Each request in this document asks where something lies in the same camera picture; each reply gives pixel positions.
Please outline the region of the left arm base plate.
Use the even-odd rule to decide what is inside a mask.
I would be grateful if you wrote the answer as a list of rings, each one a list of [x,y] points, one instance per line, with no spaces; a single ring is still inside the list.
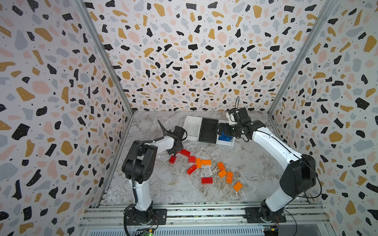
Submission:
[[[167,209],[149,208],[146,211],[140,211],[134,207],[127,212],[126,225],[127,226],[142,226],[142,225],[165,225],[167,220]]]

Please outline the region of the blue long brick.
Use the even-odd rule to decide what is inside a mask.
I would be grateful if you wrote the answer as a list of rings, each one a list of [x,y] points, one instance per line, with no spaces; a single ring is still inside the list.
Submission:
[[[219,136],[218,140],[229,142],[228,136],[226,136],[226,135]]]

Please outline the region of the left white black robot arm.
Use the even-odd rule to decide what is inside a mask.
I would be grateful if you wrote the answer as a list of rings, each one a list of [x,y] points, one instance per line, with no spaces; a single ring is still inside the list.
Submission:
[[[176,126],[174,131],[161,127],[163,135],[152,140],[136,140],[133,142],[122,165],[122,172],[132,185],[132,193],[136,210],[146,212],[152,206],[149,192],[149,178],[152,176],[156,156],[166,151],[175,156],[184,149],[187,131]]]

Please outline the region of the red square brick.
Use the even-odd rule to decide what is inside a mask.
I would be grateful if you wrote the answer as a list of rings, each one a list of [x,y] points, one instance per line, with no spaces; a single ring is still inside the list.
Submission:
[[[195,156],[190,156],[189,157],[189,163],[193,163],[194,165],[196,165],[196,157]]]
[[[172,155],[170,157],[170,159],[169,159],[169,163],[170,164],[175,164],[176,160],[177,160],[177,156],[176,155]]]

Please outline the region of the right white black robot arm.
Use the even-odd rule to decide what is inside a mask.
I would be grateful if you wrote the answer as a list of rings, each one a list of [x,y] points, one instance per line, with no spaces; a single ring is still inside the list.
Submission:
[[[283,212],[284,207],[317,182],[316,162],[310,155],[300,154],[280,141],[264,123],[259,120],[246,124],[220,123],[219,135],[233,138],[245,136],[247,141],[254,141],[273,156],[283,168],[278,189],[262,201],[259,215],[264,222],[270,222]]]

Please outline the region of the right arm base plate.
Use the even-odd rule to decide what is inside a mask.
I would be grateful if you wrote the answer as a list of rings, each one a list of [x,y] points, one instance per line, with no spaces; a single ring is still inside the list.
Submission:
[[[272,212],[269,208],[246,207],[244,218],[248,223],[286,223],[283,210]]]

